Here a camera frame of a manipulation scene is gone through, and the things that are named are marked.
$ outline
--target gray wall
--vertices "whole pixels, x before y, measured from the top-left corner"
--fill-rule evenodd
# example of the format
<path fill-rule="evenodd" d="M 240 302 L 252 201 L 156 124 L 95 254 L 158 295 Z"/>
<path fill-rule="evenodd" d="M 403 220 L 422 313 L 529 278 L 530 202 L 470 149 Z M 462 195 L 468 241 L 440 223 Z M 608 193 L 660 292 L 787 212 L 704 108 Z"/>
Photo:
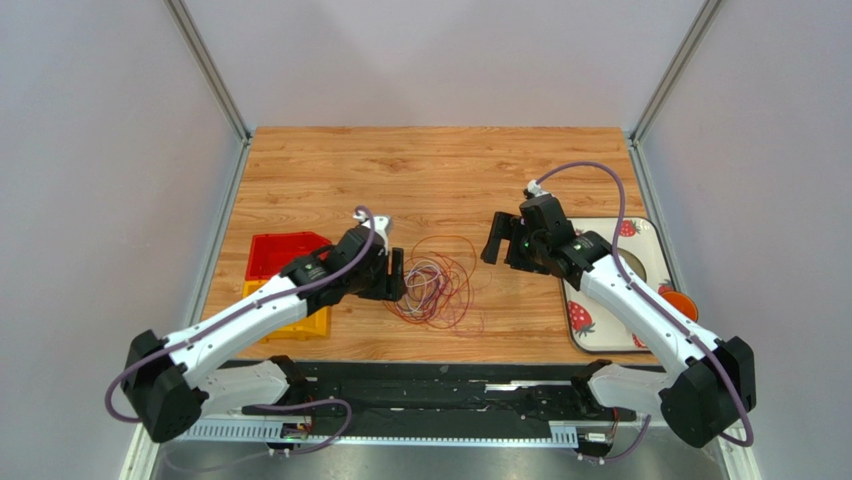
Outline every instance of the gray wall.
<path fill-rule="evenodd" d="M 184 320 L 238 143 L 160 1 L 3 2 L 0 43 L 0 476 L 113 479 L 104 389 Z"/>
<path fill-rule="evenodd" d="M 754 347 L 764 478 L 850 478 L 852 3 L 730 1 L 644 146 L 701 318 Z"/>
<path fill-rule="evenodd" d="M 701 0 L 188 0 L 246 121 L 632 128 Z"/>

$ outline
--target white tray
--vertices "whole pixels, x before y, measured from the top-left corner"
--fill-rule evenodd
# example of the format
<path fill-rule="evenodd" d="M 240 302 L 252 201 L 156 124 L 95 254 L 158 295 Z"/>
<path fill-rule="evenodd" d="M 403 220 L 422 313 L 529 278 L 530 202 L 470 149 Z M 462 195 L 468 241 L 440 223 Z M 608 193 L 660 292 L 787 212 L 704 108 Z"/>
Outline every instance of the white tray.
<path fill-rule="evenodd" d="M 571 218 L 576 230 L 593 230 L 610 241 L 615 230 L 616 218 Z M 671 289 L 671 275 L 663 257 L 663 250 L 654 225 L 640 217 L 627 217 L 626 225 L 618 239 L 619 250 L 632 253 L 645 269 L 645 282 L 658 291 Z M 636 231 L 632 234 L 630 226 Z M 631 265 L 641 276 L 636 266 Z M 628 330 L 613 314 L 585 293 L 577 292 L 571 285 L 562 282 L 565 295 L 565 310 L 568 313 L 568 331 L 574 343 L 587 352 L 594 353 L 632 353 L 648 352 L 638 338 Z"/>

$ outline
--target yellow bin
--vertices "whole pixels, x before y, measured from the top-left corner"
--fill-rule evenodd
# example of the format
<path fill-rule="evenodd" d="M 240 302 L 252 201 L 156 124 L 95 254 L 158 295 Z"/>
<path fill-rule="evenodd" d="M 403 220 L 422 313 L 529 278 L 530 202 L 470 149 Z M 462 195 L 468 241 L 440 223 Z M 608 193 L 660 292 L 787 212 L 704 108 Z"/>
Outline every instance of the yellow bin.
<path fill-rule="evenodd" d="M 258 288 L 262 287 L 266 280 L 250 280 L 243 284 L 243 298 L 248 297 Z M 331 307 L 323 307 L 313 315 L 299 320 L 296 323 L 281 327 L 278 330 L 263 337 L 261 342 L 268 342 L 278 338 L 295 338 L 296 340 L 307 340 L 309 338 L 327 337 L 329 324 L 331 323 Z"/>

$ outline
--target strawberry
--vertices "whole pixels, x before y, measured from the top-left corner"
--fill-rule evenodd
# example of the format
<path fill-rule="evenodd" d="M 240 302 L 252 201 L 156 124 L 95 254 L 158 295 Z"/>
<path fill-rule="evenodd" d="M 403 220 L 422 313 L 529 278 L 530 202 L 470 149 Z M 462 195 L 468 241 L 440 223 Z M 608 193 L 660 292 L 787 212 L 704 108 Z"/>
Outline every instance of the strawberry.
<path fill-rule="evenodd" d="M 669 280 L 668 278 L 663 280 L 663 283 L 660 284 L 660 288 L 657 289 L 657 293 L 659 293 L 660 295 L 662 295 L 666 292 L 673 292 L 673 291 L 674 291 L 674 285 L 672 285 L 672 281 Z"/>
<path fill-rule="evenodd" d="M 592 327 L 592 316 L 577 302 L 568 302 L 568 317 L 571 319 L 571 329 L 582 337 L 589 333 L 595 333 Z"/>
<path fill-rule="evenodd" d="M 624 220 L 621 222 L 621 229 L 618 231 L 618 234 L 622 237 L 632 237 L 639 233 L 639 230 L 636 228 L 636 222 L 633 220 Z"/>
<path fill-rule="evenodd" d="M 635 333 L 633 334 L 633 345 L 636 345 L 639 348 L 648 348 L 644 343 L 642 343 L 642 340 L 639 340 L 639 337 L 637 337 Z"/>

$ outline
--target wooden tabletop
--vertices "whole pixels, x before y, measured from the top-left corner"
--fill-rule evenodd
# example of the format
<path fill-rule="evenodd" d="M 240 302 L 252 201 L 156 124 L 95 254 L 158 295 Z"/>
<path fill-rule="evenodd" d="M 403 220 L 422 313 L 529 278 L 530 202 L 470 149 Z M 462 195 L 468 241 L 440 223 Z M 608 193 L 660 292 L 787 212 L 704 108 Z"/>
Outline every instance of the wooden tabletop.
<path fill-rule="evenodd" d="M 331 335 L 273 340 L 247 358 L 501 363 L 588 363 L 603 357 L 655 363 L 649 354 L 588 355 L 574 346 L 557 279 L 478 261 L 494 212 L 516 213 L 527 182 L 569 161 L 613 168 L 627 214 L 645 214 L 624 137 L 616 128 L 260 128 L 204 309 L 238 301 L 252 235 L 313 231 L 336 242 L 356 205 L 391 215 L 392 246 L 446 254 L 467 269 L 475 299 L 456 330 L 411 325 L 374 301 L 346 297 L 332 308 Z M 618 191 L 603 172 L 577 168 L 546 183 L 569 217 L 614 216 Z"/>

